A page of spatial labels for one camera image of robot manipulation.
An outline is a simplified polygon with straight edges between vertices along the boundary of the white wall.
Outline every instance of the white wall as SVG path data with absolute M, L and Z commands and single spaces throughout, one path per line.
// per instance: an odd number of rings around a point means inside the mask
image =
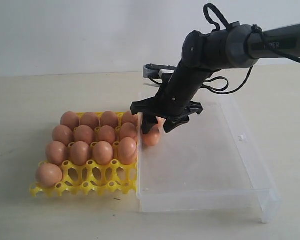
M 141 71 L 175 65 L 205 0 L 0 0 L 0 76 Z M 300 0 L 214 0 L 229 22 L 300 23 Z M 287 63 L 267 59 L 263 64 Z

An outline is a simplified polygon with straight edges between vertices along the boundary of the clear plastic container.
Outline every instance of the clear plastic container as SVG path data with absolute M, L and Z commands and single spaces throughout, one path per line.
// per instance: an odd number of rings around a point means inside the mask
M 198 94 L 200 115 L 139 151 L 141 212 L 260 207 L 271 222 L 281 198 L 240 109 L 230 95 Z

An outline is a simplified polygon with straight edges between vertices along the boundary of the egg tray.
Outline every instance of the egg tray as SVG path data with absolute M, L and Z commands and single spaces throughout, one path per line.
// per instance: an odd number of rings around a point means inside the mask
M 100 118 L 102 112 L 95 112 Z M 81 117 L 84 112 L 78 112 L 77 115 Z M 123 112 L 116 112 L 119 118 L 119 127 L 116 132 L 120 130 L 121 118 Z M 70 192 L 76 195 L 83 192 L 87 195 L 90 191 L 95 191 L 102 196 L 106 191 L 115 192 L 121 191 L 127 194 L 130 190 L 137 191 L 137 162 L 124 165 L 118 159 L 118 145 L 119 142 L 113 144 L 114 159 L 108 165 L 99 165 L 93 159 L 90 159 L 83 166 L 73 164 L 70 160 L 66 160 L 60 166 L 63 172 L 62 181 L 55 184 L 53 187 L 42 187 L 38 182 L 30 186 L 30 193 L 36 197 L 39 192 L 45 193 L 48 197 L 62 196 L 64 192 Z

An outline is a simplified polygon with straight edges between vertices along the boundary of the egg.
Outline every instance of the egg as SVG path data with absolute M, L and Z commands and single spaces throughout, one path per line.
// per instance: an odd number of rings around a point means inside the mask
M 106 141 L 99 141 L 92 150 L 93 159 L 100 165 L 107 165 L 114 158 L 112 145 Z
M 132 115 L 131 111 L 126 111 L 121 118 L 121 125 L 125 123 L 132 123 L 136 127 L 138 126 L 138 114 Z
M 58 141 L 68 146 L 69 143 L 74 141 L 74 133 L 69 127 L 58 125 L 52 131 L 52 139 L 53 141 Z
M 95 140 L 95 131 L 93 131 L 89 126 L 81 125 L 74 131 L 74 141 L 76 142 L 85 142 L 90 145 Z
M 96 127 L 99 127 L 99 117 L 94 112 L 86 112 L 80 118 L 80 125 L 87 125 L 92 130 L 95 130 Z
M 90 146 L 84 141 L 77 141 L 70 148 L 70 159 L 75 165 L 85 165 L 90 157 Z
M 119 132 L 119 138 L 120 140 L 130 137 L 135 142 L 137 142 L 138 139 L 138 131 L 136 126 L 131 122 L 126 122 L 121 126 L 120 132 Z
M 156 127 L 163 128 L 166 120 L 158 116 L 156 117 L 156 119 L 158 120 L 158 124 L 156 125 Z
M 98 131 L 98 140 L 112 145 L 116 141 L 116 131 L 111 126 L 102 126 Z
M 160 130 L 157 126 L 151 128 L 148 134 L 142 135 L 143 143 L 148 147 L 153 147 L 160 141 Z
M 41 165 L 35 173 L 35 179 L 44 188 L 52 188 L 55 184 L 61 182 L 62 178 L 61 169 L 51 163 Z
M 122 164 L 130 165 L 135 163 L 137 155 L 137 143 L 131 137 L 125 137 L 119 142 L 118 158 Z
M 60 166 L 69 157 L 66 145 L 59 141 L 50 142 L 45 148 L 45 156 L 49 163 Z
M 119 126 L 119 118 L 113 111 L 105 111 L 100 118 L 101 126 L 111 126 L 114 129 Z
M 80 118 L 75 112 L 67 111 L 65 114 L 62 115 L 60 124 L 67 126 L 71 129 L 71 131 L 73 131 L 76 127 L 80 125 Z

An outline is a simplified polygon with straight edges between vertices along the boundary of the yellow plastic egg tray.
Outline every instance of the yellow plastic egg tray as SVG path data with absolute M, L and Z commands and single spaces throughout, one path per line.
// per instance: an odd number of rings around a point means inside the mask
M 100 118 L 102 112 L 96 112 Z M 119 118 L 118 132 L 121 126 L 121 118 L 123 112 L 116 112 Z M 64 192 L 70 192 L 76 195 L 79 192 L 83 192 L 87 195 L 90 191 L 95 191 L 98 195 L 102 196 L 106 191 L 115 192 L 121 191 L 123 194 L 127 194 L 130 190 L 137 191 L 137 162 L 124 165 L 119 162 L 118 159 L 118 145 L 119 142 L 113 144 L 114 159 L 108 165 L 99 165 L 94 160 L 90 159 L 83 166 L 74 165 L 71 161 L 66 160 L 60 166 L 63 172 L 62 181 L 55 184 L 54 187 L 42 187 L 38 182 L 33 183 L 30 186 L 30 193 L 33 197 L 36 197 L 39 192 L 45 193 L 48 197 L 62 196 Z

